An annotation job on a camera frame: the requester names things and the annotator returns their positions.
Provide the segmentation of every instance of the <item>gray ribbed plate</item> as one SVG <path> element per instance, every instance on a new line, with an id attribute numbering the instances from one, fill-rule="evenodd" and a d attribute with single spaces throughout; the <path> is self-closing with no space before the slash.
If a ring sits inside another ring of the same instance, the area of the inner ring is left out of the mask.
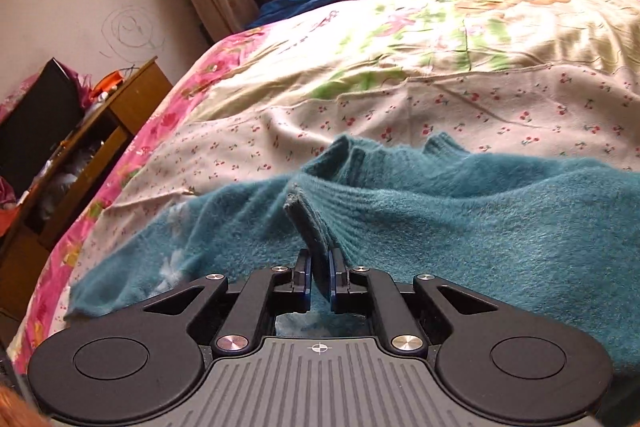
<path id="1" fill-rule="evenodd" d="M 488 427 L 451 400 L 426 366 L 374 339 L 267 338 L 221 359 L 193 396 L 145 427 Z M 580 427 L 598 425 L 591 418 Z"/>

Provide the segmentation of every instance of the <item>scribble on wall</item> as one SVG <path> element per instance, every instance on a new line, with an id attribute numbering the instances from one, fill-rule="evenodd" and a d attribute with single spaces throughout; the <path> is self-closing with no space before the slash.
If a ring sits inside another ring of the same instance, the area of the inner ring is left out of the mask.
<path id="1" fill-rule="evenodd" d="M 149 10 L 125 6 L 107 16 L 102 23 L 102 36 L 116 56 L 137 64 L 162 51 L 164 35 L 158 26 L 158 17 Z"/>

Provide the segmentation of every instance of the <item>bedspread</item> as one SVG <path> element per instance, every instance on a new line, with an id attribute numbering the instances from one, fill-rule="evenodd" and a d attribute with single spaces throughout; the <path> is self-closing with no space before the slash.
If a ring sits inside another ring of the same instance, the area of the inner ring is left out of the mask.
<path id="1" fill-rule="evenodd" d="M 69 284 L 160 210 L 294 169 L 340 132 L 640 169 L 639 15 L 640 0 L 355 0 L 219 42 L 52 252 L 18 369 L 64 326 Z"/>

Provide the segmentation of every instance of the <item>teal sweater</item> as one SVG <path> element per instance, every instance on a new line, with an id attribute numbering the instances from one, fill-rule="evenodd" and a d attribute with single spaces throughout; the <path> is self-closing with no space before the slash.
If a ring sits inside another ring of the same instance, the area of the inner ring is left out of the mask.
<path id="1" fill-rule="evenodd" d="M 350 264 L 398 281 L 434 273 L 574 325 L 634 377 L 638 223 L 640 176 L 596 160 L 474 155 L 444 134 L 422 150 L 340 136 L 300 172 L 165 211 L 73 286 L 70 310 L 102 315 L 207 273 L 243 278 L 305 245 L 339 245 Z"/>

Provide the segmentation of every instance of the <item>silver bolt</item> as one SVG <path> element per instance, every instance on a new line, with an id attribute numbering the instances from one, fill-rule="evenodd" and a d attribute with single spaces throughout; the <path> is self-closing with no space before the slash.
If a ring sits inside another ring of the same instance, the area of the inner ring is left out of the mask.
<path id="1" fill-rule="evenodd" d="M 415 351 L 422 347 L 422 340 L 415 335 L 398 335 L 391 344 L 401 351 Z"/>
<path id="2" fill-rule="evenodd" d="M 216 346 L 223 351 L 240 351 L 248 345 L 249 341 L 242 335 L 225 335 L 216 342 Z"/>

